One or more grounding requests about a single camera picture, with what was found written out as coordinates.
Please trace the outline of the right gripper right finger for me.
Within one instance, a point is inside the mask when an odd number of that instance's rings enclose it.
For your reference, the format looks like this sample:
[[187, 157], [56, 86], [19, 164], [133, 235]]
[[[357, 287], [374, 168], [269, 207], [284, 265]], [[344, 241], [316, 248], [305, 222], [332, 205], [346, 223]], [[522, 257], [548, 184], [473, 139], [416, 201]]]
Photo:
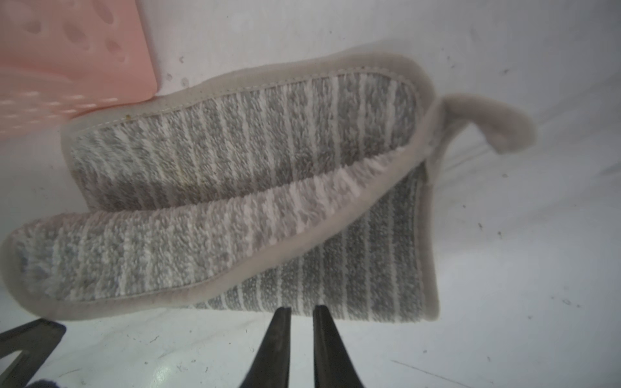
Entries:
[[328, 307], [315, 307], [313, 330], [315, 387], [363, 388]]

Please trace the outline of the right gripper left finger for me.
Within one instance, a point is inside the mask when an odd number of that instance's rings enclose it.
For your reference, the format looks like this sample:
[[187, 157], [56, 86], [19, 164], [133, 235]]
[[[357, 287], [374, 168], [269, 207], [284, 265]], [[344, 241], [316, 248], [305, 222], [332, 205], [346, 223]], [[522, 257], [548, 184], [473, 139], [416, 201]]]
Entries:
[[279, 307], [240, 388], [287, 388], [291, 350], [290, 307]]

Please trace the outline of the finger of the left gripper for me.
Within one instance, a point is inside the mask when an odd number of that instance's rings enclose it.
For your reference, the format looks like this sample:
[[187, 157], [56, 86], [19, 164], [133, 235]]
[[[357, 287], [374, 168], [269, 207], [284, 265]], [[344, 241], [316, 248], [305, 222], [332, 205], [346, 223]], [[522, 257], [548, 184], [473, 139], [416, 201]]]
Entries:
[[1, 387], [26, 387], [65, 334], [64, 325], [43, 318], [3, 332], [1, 358], [17, 357], [1, 373]]

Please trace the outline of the grey striped dishcloth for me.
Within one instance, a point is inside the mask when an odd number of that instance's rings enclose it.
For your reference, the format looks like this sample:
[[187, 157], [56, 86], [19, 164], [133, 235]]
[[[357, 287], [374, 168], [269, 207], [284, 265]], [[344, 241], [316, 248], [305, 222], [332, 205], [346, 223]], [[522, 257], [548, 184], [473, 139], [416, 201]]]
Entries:
[[61, 148], [88, 210], [9, 234], [3, 282], [54, 320], [318, 305], [434, 320], [433, 187], [469, 124], [499, 154], [535, 141], [520, 110], [439, 96], [394, 53], [239, 70], [82, 116]]

